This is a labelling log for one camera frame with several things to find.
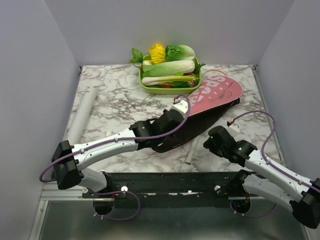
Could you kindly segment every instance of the marble tabletop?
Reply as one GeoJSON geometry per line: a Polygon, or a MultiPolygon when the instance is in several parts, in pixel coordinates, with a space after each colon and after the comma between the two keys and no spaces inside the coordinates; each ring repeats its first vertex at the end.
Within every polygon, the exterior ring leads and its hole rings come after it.
{"type": "MultiPolygon", "coordinates": [[[[250,110],[263,110],[253,72],[247,65],[206,65],[208,69],[219,69],[239,82],[243,88],[240,104],[229,109],[213,126],[225,126],[226,122],[250,110]]],[[[96,87],[98,95],[90,112],[81,143],[111,136],[128,128],[139,120],[159,117],[165,108],[172,105],[172,95],[154,95],[143,90],[139,84],[138,69],[132,65],[84,66],[74,100],[69,126],[87,87],[96,87]]],[[[240,134],[236,140],[247,140],[261,148],[270,133],[268,119],[262,114],[249,114],[237,120],[240,134]]],[[[96,171],[115,172],[228,172],[242,167],[220,158],[203,148],[208,130],[199,136],[191,164],[186,164],[191,142],[165,153],[145,148],[135,152],[119,154],[90,166],[96,171]]],[[[266,154],[283,163],[273,140],[265,148],[266,154]]]]}

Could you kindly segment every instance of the gray wall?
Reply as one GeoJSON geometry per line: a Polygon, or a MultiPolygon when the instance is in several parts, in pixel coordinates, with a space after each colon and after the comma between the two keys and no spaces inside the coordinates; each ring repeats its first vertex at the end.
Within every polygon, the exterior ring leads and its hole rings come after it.
{"type": "Polygon", "coordinates": [[[83,65],[123,64],[131,48],[186,44],[211,64],[257,64],[293,0],[46,0],[83,65]]]}
{"type": "Polygon", "coordinates": [[[2,0],[0,33],[0,239],[26,240],[79,67],[43,0],[2,0]]]}
{"type": "Polygon", "coordinates": [[[296,0],[258,66],[289,168],[320,177],[320,1],[296,0]]]}

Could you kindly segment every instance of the white tube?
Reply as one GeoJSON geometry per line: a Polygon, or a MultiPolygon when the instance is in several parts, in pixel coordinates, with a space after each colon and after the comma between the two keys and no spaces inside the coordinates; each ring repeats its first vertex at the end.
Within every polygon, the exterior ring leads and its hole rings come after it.
{"type": "Polygon", "coordinates": [[[199,136],[196,136],[193,139],[193,141],[191,143],[191,146],[189,148],[188,154],[187,154],[187,156],[185,158],[185,163],[188,164],[188,165],[191,164],[192,158],[193,158],[193,156],[195,154],[195,150],[196,150],[196,147],[197,147],[197,144],[198,144],[198,139],[199,139],[199,136]]]}
{"type": "Polygon", "coordinates": [[[79,143],[97,94],[98,89],[94,87],[87,87],[85,90],[81,103],[66,135],[66,139],[69,140],[70,145],[79,143]]]}

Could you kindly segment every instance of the purple cable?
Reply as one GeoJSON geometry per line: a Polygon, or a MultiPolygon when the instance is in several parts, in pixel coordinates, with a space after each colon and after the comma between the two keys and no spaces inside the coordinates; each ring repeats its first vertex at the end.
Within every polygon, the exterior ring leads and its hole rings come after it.
{"type": "Polygon", "coordinates": [[[243,214],[243,213],[237,212],[237,210],[232,206],[232,204],[234,204],[234,202],[231,200],[230,201],[230,208],[231,208],[231,210],[233,211],[234,214],[237,214],[237,215],[242,216],[242,217],[247,217],[247,218],[263,218],[263,217],[266,217],[266,216],[272,214],[278,207],[278,205],[275,204],[273,206],[273,208],[270,211],[266,212],[266,213],[263,213],[263,214],[260,214],[260,215],[249,215],[249,214],[243,214]]]}
{"type": "Polygon", "coordinates": [[[94,192],[94,193],[98,194],[98,195],[113,195],[113,194],[122,194],[122,193],[131,194],[132,196],[135,197],[135,199],[136,199],[136,201],[138,203],[138,207],[137,207],[135,213],[133,215],[131,215],[131,216],[124,217],[124,218],[115,218],[115,217],[111,217],[111,216],[100,215],[100,214],[98,214],[96,212],[95,204],[93,203],[92,208],[93,208],[93,211],[94,211],[94,216],[99,216],[101,218],[109,219],[109,220],[113,220],[113,221],[127,221],[127,220],[135,218],[140,212],[140,209],[141,209],[140,200],[139,200],[138,196],[135,195],[131,191],[111,191],[111,192],[107,192],[107,193],[99,193],[99,192],[94,192]]]}
{"type": "MultiPolygon", "coordinates": [[[[262,155],[263,159],[265,160],[265,162],[268,163],[269,161],[268,161],[268,159],[267,159],[267,157],[266,157],[266,155],[265,155],[265,146],[267,145],[268,141],[271,139],[272,135],[273,135],[273,134],[275,133],[275,131],[276,131],[276,120],[275,120],[275,118],[274,118],[270,113],[268,113],[268,112],[261,111],[261,110],[253,110],[253,111],[247,111],[247,112],[245,112],[245,113],[243,113],[243,114],[235,117],[232,121],[235,121],[235,120],[243,117],[244,115],[252,114],[252,113],[265,114],[265,115],[269,116],[269,117],[272,119],[272,121],[273,121],[273,128],[272,128],[269,136],[268,136],[268,137],[265,139],[265,141],[263,142],[262,147],[261,147],[261,155],[262,155]]],[[[298,178],[296,178],[295,176],[292,176],[291,174],[283,171],[281,168],[277,167],[277,166],[274,165],[272,162],[269,162],[268,164],[269,164],[271,167],[273,167],[275,170],[277,170],[278,172],[280,172],[280,173],[282,173],[283,175],[287,176],[288,178],[296,181],[297,183],[300,182],[300,180],[299,180],[298,178]]],[[[320,190],[317,189],[316,187],[312,186],[311,184],[308,184],[308,183],[306,183],[306,182],[304,182],[304,181],[301,181],[301,184],[304,185],[304,186],[306,186],[306,187],[308,187],[308,188],[311,188],[312,190],[314,190],[314,191],[316,191],[316,192],[318,192],[318,193],[320,193],[320,190]]]]}
{"type": "MultiPolygon", "coordinates": [[[[189,100],[189,98],[188,98],[187,95],[179,94],[179,95],[177,96],[177,99],[178,99],[179,97],[183,97],[183,98],[186,99],[186,101],[187,101],[187,103],[188,103],[188,110],[187,110],[187,112],[186,112],[186,114],[185,114],[185,117],[184,117],[183,121],[182,121],[176,128],[172,129],[171,131],[168,131],[168,132],[166,132],[166,133],[163,133],[163,134],[160,134],[160,135],[156,135],[156,136],[119,137],[117,140],[118,140],[118,141],[124,141],[124,140],[150,140],[150,139],[160,139],[160,138],[164,138],[164,137],[169,136],[169,135],[173,134],[174,132],[178,131],[178,130],[185,124],[185,122],[187,121],[187,119],[188,119],[188,117],[189,117],[189,115],[190,115],[190,108],[191,108],[191,103],[190,103],[190,100],[189,100]]],[[[110,140],[106,140],[106,141],[102,141],[102,142],[93,144],[93,145],[91,145],[91,146],[87,146],[87,147],[84,148],[84,151],[88,151],[88,150],[93,149],[93,148],[95,148],[95,147],[99,147],[99,146],[101,146],[101,145],[105,145],[105,144],[109,144],[109,143],[113,143],[113,142],[116,142],[116,139],[110,139],[110,140]]],[[[60,157],[60,158],[58,158],[57,160],[51,162],[51,163],[41,172],[41,174],[40,174],[40,176],[39,176],[40,182],[42,182],[42,183],[50,183],[50,182],[56,181],[55,179],[43,179],[43,177],[44,177],[45,173],[46,173],[50,168],[52,168],[54,165],[60,163],[60,162],[63,161],[64,159],[67,159],[67,158],[72,157],[72,156],[77,155],[77,154],[81,154],[81,151],[78,150],[78,151],[69,153],[68,155],[65,155],[65,156],[63,156],[63,157],[60,157]]]]}

